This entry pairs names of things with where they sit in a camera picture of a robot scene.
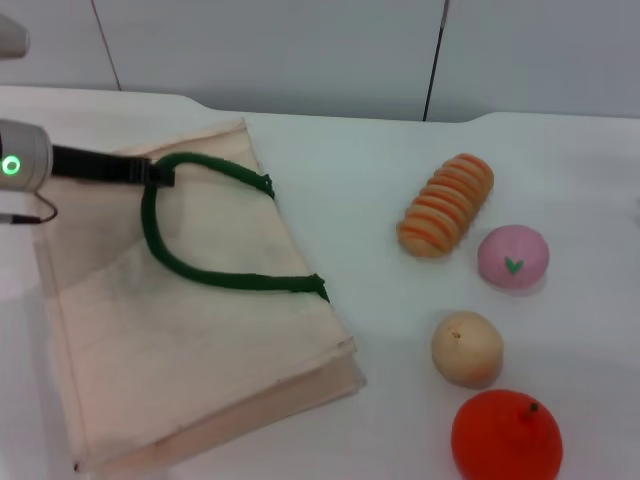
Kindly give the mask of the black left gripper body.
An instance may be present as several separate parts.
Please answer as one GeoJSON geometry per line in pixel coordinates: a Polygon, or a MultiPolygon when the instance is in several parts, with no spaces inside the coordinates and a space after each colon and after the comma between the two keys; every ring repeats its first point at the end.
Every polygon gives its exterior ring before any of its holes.
{"type": "Polygon", "coordinates": [[[54,145],[52,175],[102,183],[131,183],[131,161],[125,157],[54,145]]]}

